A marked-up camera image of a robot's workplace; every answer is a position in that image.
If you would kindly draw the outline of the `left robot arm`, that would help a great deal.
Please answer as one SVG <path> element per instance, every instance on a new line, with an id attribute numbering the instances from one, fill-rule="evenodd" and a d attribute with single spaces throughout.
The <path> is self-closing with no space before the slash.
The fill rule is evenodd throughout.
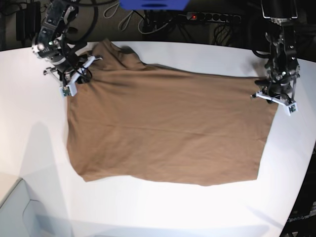
<path id="1" fill-rule="evenodd" d="M 300 77 L 300 65 L 297 60 L 294 20 L 298 18 L 294 0 L 261 1 L 263 18 L 271 25 L 265 33 L 270 44 L 269 54 L 253 53 L 268 61 L 265 64 L 267 77 L 255 81 L 260 90 L 252 98 L 261 98 L 269 104 L 284 106 L 291 115 L 298 111 L 295 101 L 297 79 Z"/>

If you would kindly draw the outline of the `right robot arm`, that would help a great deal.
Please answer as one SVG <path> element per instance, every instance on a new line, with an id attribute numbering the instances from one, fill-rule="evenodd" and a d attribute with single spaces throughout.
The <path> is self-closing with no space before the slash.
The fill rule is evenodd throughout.
<path id="1" fill-rule="evenodd" d="M 79 7 L 92 7 L 93 19 L 86 33 L 78 40 L 70 40 L 68 34 L 77 32 L 70 27 L 75 20 Z M 51 75 L 66 87 L 75 76 L 76 83 L 88 83 L 92 73 L 88 69 L 89 55 L 78 56 L 76 52 L 86 47 L 87 37 L 94 30 L 98 20 L 99 10 L 95 0 L 90 4 L 81 3 L 79 0 L 54 0 L 49 5 L 45 19 L 40 30 L 32 41 L 32 51 L 39 59 L 51 63 L 53 66 L 46 68 L 43 74 Z"/>

